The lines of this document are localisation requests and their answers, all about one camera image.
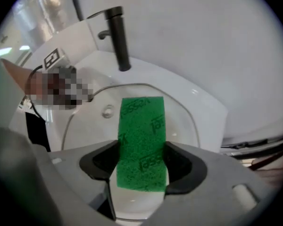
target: faucet spout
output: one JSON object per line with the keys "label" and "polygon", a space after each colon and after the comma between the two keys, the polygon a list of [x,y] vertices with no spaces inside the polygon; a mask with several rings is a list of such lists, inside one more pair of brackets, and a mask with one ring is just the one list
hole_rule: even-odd
{"label": "faucet spout", "polygon": [[131,68],[125,36],[125,26],[122,18],[123,8],[121,6],[109,8],[89,16],[92,18],[100,13],[105,14],[109,30],[104,30],[98,34],[100,40],[105,39],[108,35],[111,36],[115,55],[117,57],[118,69],[127,71]]}

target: gray plastic device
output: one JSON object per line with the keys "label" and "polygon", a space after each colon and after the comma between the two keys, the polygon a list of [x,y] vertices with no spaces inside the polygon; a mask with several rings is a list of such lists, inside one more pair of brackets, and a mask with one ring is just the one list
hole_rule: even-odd
{"label": "gray plastic device", "polygon": [[[118,150],[116,140],[48,153],[0,129],[0,178],[43,225],[115,226],[109,177]],[[271,199],[269,186],[228,156],[166,142],[163,159],[169,185],[145,226],[244,225]],[[251,211],[245,212],[235,197],[236,185],[245,185],[256,199]]]}

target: drain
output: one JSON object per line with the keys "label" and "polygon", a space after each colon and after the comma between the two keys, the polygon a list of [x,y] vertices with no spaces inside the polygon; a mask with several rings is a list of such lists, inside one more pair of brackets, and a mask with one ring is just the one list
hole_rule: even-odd
{"label": "drain", "polygon": [[102,117],[108,119],[111,118],[114,115],[114,106],[113,105],[107,105],[102,110]]}

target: white sink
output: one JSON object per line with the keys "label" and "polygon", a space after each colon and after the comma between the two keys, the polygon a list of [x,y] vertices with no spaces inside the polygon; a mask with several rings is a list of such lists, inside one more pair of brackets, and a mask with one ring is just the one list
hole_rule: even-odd
{"label": "white sink", "polygon": [[[129,71],[120,72],[115,55],[102,51],[93,52],[76,65],[78,77],[92,85],[94,92],[110,85],[148,85],[110,88],[97,94],[92,102],[83,104],[69,124],[64,150],[117,139],[122,98],[163,96],[166,139],[219,152],[227,115],[227,109],[219,101],[190,81],[158,66],[133,58],[131,65]],[[61,150],[66,124],[73,112],[48,112],[50,119],[46,127],[52,151]],[[110,189],[119,219],[146,219],[164,198],[163,192],[117,187],[116,170],[110,178]]]}

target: black cable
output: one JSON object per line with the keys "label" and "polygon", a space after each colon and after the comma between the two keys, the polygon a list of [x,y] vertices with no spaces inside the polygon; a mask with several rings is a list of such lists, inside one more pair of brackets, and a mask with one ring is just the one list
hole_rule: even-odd
{"label": "black cable", "polygon": [[274,162],[275,160],[279,159],[282,156],[283,156],[283,151],[280,151],[279,153],[277,153],[277,154],[275,154],[275,155],[273,155],[271,157],[268,157],[268,158],[266,158],[263,161],[259,161],[259,162],[255,163],[255,164],[250,165],[248,167],[248,169],[251,169],[253,171],[258,170],[258,169],[260,169],[260,168],[262,168],[262,167],[264,167],[264,166],[266,166],[268,164],[271,164],[272,162]]}
{"label": "black cable", "polygon": [[36,67],[36,68],[29,74],[25,86],[26,86],[26,92],[29,92],[27,96],[28,96],[30,102],[32,103],[33,111],[36,113],[36,115],[37,115],[41,120],[43,120],[43,121],[45,122],[45,120],[41,117],[41,115],[37,112],[36,108],[34,107],[33,101],[32,101],[31,96],[30,96],[30,90],[31,90],[31,88],[30,88],[30,80],[32,79],[33,75],[37,72],[37,70],[42,69],[42,68],[43,68],[43,66],[40,65],[40,66]]}
{"label": "black cable", "polygon": [[244,159],[251,159],[251,158],[258,158],[258,157],[264,157],[264,156],[270,156],[275,153],[279,153],[283,151],[283,143],[272,148],[268,148],[264,151],[260,152],[252,152],[246,155],[233,155],[231,157],[237,159],[237,160],[244,160]]}
{"label": "black cable", "polygon": [[226,148],[226,149],[243,149],[243,148],[254,148],[257,146],[262,146],[262,145],[268,145],[270,143],[275,143],[278,141],[282,141],[283,137],[279,138],[278,140],[273,140],[270,141],[270,139],[266,138],[266,139],[262,139],[259,142],[240,142],[238,144],[233,144],[233,145],[222,145],[221,148]]}

